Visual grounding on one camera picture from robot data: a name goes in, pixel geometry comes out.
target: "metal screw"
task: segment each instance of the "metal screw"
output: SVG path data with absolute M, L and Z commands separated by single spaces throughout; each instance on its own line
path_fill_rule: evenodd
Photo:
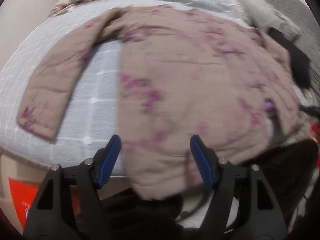
M 260 167 L 257 164 L 251 166 L 254 171 L 260 170 Z
M 59 168 L 60 168 L 59 164 L 54 164 L 51 166 L 51 170 L 53 170 L 53 171 L 57 171 Z
M 85 161 L 84 161 L 84 164 L 85 165 L 91 165 L 93 163 L 93 159 L 86 159 Z
M 225 165 L 225 164 L 228 163 L 228 161 L 227 161 L 227 159 L 225 159 L 225 158 L 220 158 L 220 159 L 219 159 L 219 163 L 221 163 L 222 165 Z

